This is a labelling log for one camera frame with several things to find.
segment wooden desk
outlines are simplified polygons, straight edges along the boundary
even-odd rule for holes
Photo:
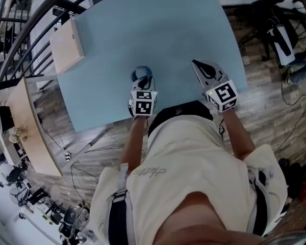
[[[10,107],[15,127],[25,130],[22,136],[27,136],[27,139],[22,139],[21,144],[34,170],[40,174],[61,177],[60,168],[45,143],[43,129],[35,112],[25,78],[14,88],[8,99],[8,106]]]

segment black strap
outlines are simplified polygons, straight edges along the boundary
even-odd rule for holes
[[[110,245],[128,245],[126,194],[127,191],[117,192],[111,204],[108,230]]]
[[[259,171],[259,180],[265,186],[266,176],[262,171]],[[263,192],[256,185],[256,179],[254,180],[254,186],[257,194],[257,200],[256,200],[256,218],[255,218],[253,234],[262,236],[267,226],[267,204]]]

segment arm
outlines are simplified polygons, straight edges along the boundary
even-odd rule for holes
[[[238,119],[234,109],[225,111],[223,118],[234,154],[237,159],[243,161],[246,156],[255,150],[255,145]]]
[[[134,120],[128,141],[124,146],[122,153],[119,157],[118,170],[120,170],[121,164],[128,163],[127,173],[130,174],[134,169],[136,169],[140,165],[145,121],[146,117],[144,116],[138,116]]]

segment light blue table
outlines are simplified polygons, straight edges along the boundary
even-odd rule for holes
[[[76,18],[85,58],[58,75],[76,131],[129,118],[131,73],[147,65],[163,108],[201,99],[193,59],[217,62],[238,90],[244,66],[218,0],[103,0]]]

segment white t-shirt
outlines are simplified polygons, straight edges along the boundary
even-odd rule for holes
[[[247,166],[271,165],[273,178],[266,186],[269,223],[280,214],[287,198],[285,177],[269,145],[258,147],[241,161],[225,150],[210,120],[181,115],[162,123],[148,139],[146,159],[126,182],[136,244],[151,245],[162,223],[192,192],[209,198],[227,230],[245,232],[257,198],[249,185]],[[106,200],[117,191],[118,176],[117,169],[105,168],[92,200],[91,227],[102,240]]]

